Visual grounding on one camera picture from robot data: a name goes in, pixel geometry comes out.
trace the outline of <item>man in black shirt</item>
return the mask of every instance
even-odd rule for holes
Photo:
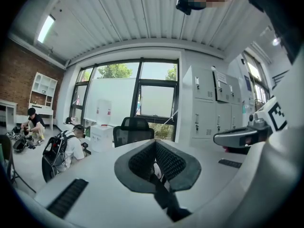
[[[44,141],[45,125],[41,116],[36,114],[36,110],[33,107],[28,109],[28,115],[29,118],[25,123],[21,124],[21,129],[25,127],[29,133],[38,133],[41,141]]]

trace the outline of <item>brick wall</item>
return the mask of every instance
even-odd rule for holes
[[[6,42],[0,54],[0,99],[17,103],[17,114],[27,115],[29,96],[37,72],[58,81],[52,107],[55,117],[64,70],[11,40]],[[35,94],[34,97],[37,102],[42,97],[45,98],[44,95],[39,96],[39,94]]]

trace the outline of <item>ceiling light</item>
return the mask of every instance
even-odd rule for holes
[[[44,22],[44,25],[42,26],[42,29],[40,31],[40,34],[38,36],[38,41],[43,43],[44,38],[46,37],[49,29],[51,28],[52,24],[54,23],[55,19],[51,17],[50,15],[47,17],[46,21]]]
[[[275,39],[272,41],[272,45],[273,45],[273,46],[277,46],[277,45],[280,44],[280,42],[281,42],[281,39],[280,39],[280,38],[275,38]]]

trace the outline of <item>person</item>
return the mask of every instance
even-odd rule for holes
[[[44,132],[45,132],[45,125],[44,122],[39,114],[36,114],[35,108],[28,109],[28,120],[21,124],[21,129],[25,129],[25,131],[29,133],[39,134],[40,140],[44,141]]]
[[[217,7],[228,0],[188,0],[200,4],[200,7]],[[265,12],[270,18],[276,36],[287,51],[291,63],[294,62],[302,41],[303,19],[299,16],[302,0],[249,0],[259,11]]]
[[[65,160],[63,161],[63,163],[61,165],[56,166],[56,169],[59,172],[64,172],[70,168],[72,158],[76,159],[77,161],[80,161],[85,157],[84,153],[82,151],[81,142],[79,140],[80,138],[83,138],[84,132],[85,132],[85,128],[80,124],[75,125],[71,132],[66,132],[67,137],[74,135],[76,138],[75,137],[70,138],[67,141],[66,151],[65,151]]]

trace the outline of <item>sky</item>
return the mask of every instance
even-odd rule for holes
[[[137,70],[139,66],[138,63],[126,63],[128,68],[132,69],[132,75],[130,78],[136,78]],[[173,64],[170,63],[151,63],[151,62],[145,62],[142,66],[142,77],[141,78],[148,78],[148,79],[165,79],[165,77],[168,74],[168,70],[173,68]]]

